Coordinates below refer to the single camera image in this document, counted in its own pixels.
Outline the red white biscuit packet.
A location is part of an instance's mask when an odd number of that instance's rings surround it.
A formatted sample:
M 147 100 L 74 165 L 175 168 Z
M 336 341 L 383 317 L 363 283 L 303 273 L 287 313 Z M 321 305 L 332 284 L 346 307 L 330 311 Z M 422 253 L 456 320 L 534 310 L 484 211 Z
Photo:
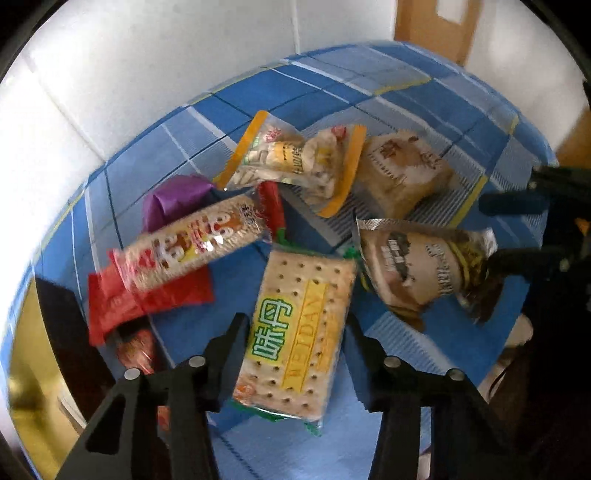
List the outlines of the red white biscuit packet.
M 147 292 L 263 238 L 270 238 L 270 228 L 252 188 L 145 234 L 110 257 L 128 290 Z

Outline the wooden door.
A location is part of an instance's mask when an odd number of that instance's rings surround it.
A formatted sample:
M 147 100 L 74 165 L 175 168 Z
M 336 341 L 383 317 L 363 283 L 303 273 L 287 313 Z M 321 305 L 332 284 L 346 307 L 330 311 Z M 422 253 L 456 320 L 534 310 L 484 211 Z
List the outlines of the wooden door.
M 394 40 L 464 66 L 482 8 L 482 1 L 398 1 Z

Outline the gold lined dark gift box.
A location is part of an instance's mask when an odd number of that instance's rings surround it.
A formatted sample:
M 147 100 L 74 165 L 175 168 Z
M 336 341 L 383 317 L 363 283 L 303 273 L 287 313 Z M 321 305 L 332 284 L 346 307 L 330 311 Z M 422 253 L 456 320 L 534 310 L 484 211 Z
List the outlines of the gold lined dark gift box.
M 88 329 L 74 293 L 35 276 L 10 347 L 8 404 L 37 477 L 56 477 L 115 380 Z

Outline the purple snack packet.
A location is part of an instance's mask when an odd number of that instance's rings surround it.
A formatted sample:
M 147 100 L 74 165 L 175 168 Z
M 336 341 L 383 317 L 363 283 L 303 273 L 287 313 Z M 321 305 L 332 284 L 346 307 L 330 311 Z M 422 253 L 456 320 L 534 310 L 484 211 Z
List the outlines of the purple snack packet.
M 143 231 L 155 232 L 196 211 L 213 188 L 201 175 L 175 175 L 165 180 L 143 199 Z

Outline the red white cake wrapper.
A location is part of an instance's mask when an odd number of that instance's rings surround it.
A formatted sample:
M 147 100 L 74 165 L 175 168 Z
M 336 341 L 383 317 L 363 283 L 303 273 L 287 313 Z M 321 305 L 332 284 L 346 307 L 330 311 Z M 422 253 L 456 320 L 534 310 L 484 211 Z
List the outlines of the red white cake wrapper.
M 145 375 L 167 369 L 166 359 L 149 327 L 124 334 L 117 341 L 116 355 L 125 369 L 137 368 Z

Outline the blue plaid bed sheet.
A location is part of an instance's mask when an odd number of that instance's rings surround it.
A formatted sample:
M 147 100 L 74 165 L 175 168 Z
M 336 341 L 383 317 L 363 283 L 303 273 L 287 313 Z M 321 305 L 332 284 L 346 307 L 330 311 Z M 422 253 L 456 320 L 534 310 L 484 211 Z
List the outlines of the blue plaid bed sheet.
M 266 111 L 256 133 L 246 128 Z M 236 146 L 238 166 L 230 161 Z M 85 306 L 88 274 L 108 264 L 110 250 L 142 230 L 142 202 L 173 174 L 200 174 L 221 189 L 276 181 L 295 245 L 325 253 L 353 252 L 355 215 L 398 217 L 437 226 L 492 229 L 499 247 L 538 246 L 546 214 L 486 217 L 476 198 L 526 186 L 534 166 L 555 160 L 538 130 L 510 102 L 451 61 L 418 46 L 360 44 L 308 52 L 260 67 L 209 90 L 147 129 L 106 166 L 90 174 L 33 257 L 1 342 L 1 392 L 7 395 L 17 317 L 37 274 L 71 290 Z M 211 265 L 214 303 L 155 316 L 151 326 L 170 361 L 217 334 L 231 307 L 253 308 L 263 273 L 263 242 Z M 245 286 L 221 285 L 235 260 Z M 415 368 L 443 373 L 457 366 L 474 383 L 501 354 L 528 286 L 513 278 L 484 324 L 469 318 L 452 294 L 421 314 L 427 335 L 363 290 L 352 311 L 364 331 Z M 213 414 L 213 447 L 223 479 L 362 479 L 380 418 L 356 401 L 339 364 L 318 436 L 301 420 L 276 423 L 238 406 Z

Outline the red flat snack packet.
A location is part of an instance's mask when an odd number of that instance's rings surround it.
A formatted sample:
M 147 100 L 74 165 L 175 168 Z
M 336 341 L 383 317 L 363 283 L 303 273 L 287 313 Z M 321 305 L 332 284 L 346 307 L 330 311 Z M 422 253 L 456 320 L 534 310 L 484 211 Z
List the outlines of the red flat snack packet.
M 114 265 L 87 278 L 89 343 L 100 346 L 119 325 L 182 306 L 214 301 L 211 270 L 197 271 L 146 292 L 128 290 Z

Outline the beige pastry packet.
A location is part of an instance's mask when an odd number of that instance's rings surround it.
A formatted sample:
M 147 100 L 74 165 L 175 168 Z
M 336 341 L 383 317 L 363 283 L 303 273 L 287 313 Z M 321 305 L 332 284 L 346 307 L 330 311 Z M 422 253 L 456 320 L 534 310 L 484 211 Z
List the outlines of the beige pastry packet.
M 367 138 L 353 193 L 383 218 L 403 219 L 423 200 L 448 188 L 449 163 L 411 130 Z

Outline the orange edged clear snack bag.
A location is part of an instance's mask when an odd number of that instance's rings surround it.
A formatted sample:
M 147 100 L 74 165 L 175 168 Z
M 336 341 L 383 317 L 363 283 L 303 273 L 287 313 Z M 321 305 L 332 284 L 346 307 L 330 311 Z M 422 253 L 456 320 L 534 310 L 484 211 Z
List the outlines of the orange edged clear snack bag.
M 341 210 L 356 179 L 367 127 L 337 125 L 322 129 L 304 141 L 301 159 L 304 173 L 280 180 L 293 186 L 304 203 L 322 218 Z

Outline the green cracker packet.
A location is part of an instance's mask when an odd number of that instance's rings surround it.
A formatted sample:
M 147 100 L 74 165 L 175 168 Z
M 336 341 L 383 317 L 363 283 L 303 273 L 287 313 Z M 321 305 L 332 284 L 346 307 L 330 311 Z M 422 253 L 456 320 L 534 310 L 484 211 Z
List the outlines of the green cracker packet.
M 357 272 L 352 259 L 271 250 L 232 393 L 236 405 L 321 432 Z

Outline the brown nut snack packet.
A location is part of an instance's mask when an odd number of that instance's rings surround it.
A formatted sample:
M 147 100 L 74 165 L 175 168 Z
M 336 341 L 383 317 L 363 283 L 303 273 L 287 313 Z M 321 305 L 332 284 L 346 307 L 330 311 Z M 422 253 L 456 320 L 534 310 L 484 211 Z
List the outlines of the brown nut snack packet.
M 503 281 L 488 260 L 498 244 L 490 228 L 469 231 L 392 218 L 356 219 L 356 241 L 373 288 L 417 331 L 438 299 L 454 296 L 476 322 L 487 322 Z

